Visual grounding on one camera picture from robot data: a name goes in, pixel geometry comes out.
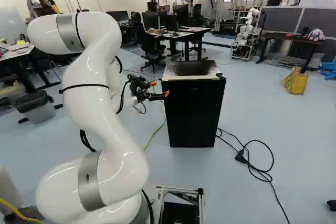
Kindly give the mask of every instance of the cubicle partition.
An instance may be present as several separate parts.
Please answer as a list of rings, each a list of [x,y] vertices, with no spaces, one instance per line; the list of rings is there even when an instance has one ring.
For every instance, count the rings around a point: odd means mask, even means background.
[[[336,9],[304,8],[302,6],[263,6],[257,23],[263,27],[264,32],[281,32],[301,34],[305,27],[309,30],[321,29],[326,36],[325,42],[319,46],[316,53],[323,53],[322,61],[330,62],[336,59]],[[297,45],[293,43],[288,51],[288,56],[304,58],[297,53]]]

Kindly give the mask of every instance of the plush toy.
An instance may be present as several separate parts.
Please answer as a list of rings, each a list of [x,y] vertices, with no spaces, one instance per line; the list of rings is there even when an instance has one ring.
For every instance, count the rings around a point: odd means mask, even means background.
[[[326,37],[324,36],[322,30],[320,29],[315,29],[310,32],[308,35],[309,40],[314,40],[314,41],[319,41],[319,40],[325,40]]]

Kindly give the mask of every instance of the black box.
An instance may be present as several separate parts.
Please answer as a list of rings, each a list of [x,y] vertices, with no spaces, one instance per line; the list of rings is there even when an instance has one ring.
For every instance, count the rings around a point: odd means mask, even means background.
[[[168,62],[162,77],[171,147],[213,147],[226,79],[214,60]]]

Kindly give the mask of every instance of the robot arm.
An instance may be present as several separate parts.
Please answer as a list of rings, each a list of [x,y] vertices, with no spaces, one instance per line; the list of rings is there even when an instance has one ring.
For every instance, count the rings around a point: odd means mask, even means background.
[[[28,34],[37,48],[50,54],[83,52],[64,73],[63,86],[86,86],[65,90],[64,104],[81,129],[105,143],[100,153],[50,170],[37,188],[38,209],[55,223],[103,223],[110,215],[113,223],[131,222],[149,165],[115,114],[119,70],[110,62],[121,45],[117,22],[103,13],[48,15],[34,19]]]
[[[252,7],[247,16],[245,17],[247,20],[245,22],[246,25],[240,28],[240,33],[242,33],[243,38],[247,38],[249,34],[253,31],[253,26],[251,25],[252,21],[254,20],[254,16],[259,15],[260,11]]]

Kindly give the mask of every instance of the trash bin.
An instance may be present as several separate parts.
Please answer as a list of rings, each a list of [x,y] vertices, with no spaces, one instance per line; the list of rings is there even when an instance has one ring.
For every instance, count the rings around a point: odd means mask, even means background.
[[[46,91],[40,90],[36,93],[19,97],[15,100],[14,106],[18,112],[37,124],[55,116],[56,110],[52,104],[53,102],[53,98]]]

